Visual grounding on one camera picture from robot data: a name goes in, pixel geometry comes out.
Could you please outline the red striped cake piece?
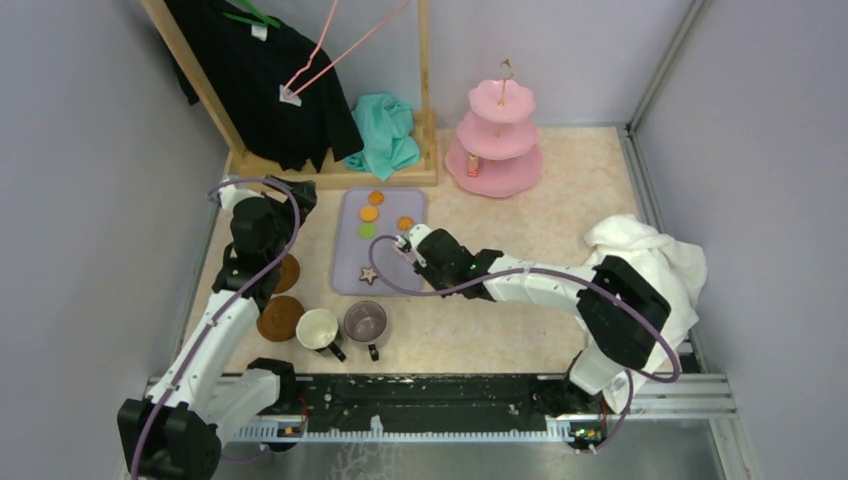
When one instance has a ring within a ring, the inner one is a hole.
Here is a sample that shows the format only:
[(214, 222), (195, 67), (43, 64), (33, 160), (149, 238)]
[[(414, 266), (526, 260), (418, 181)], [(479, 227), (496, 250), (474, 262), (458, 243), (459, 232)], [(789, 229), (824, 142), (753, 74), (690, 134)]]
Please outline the red striped cake piece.
[(468, 177), (477, 177), (480, 171), (480, 157), (470, 153), (467, 157), (466, 175)]

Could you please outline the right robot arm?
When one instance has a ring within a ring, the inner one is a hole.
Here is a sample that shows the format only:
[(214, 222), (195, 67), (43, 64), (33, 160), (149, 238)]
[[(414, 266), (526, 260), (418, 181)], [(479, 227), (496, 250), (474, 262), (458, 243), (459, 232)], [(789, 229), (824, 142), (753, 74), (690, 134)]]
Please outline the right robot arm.
[(500, 250), (471, 253), (444, 229), (418, 224), (395, 245), (434, 294), (552, 307), (582, 321), (590, 344), (563, 385), (576, 412), (590, 411), (621, 373), (648, 371), (655, 348), (672, 352), (661, 331), (671, 316), (666, 298), (625, 259), (607, 255), (589, 266), (557, 267)]

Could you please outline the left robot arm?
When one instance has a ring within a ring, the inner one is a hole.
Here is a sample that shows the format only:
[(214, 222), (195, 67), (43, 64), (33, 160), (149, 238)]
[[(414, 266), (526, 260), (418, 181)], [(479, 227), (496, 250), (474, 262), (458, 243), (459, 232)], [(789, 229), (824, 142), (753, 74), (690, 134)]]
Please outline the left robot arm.
[(268, 307), (279, 268), (317, 205), (313, 181), (274, 175), (257, 183), (286, 196), (250, 189), (251, 177), (229, 177), (210, 200), (232, 213), (233, 240), (189, 340), (141, 399), (120, 407), (117, 423), (128, 473), (134, 479), (209, 479), (224, 447), (250, 419), (270, 408), (292, 411), (300, 399), (292, 366), (258, 359), (222, 393), (215, 391), (236, 347)]

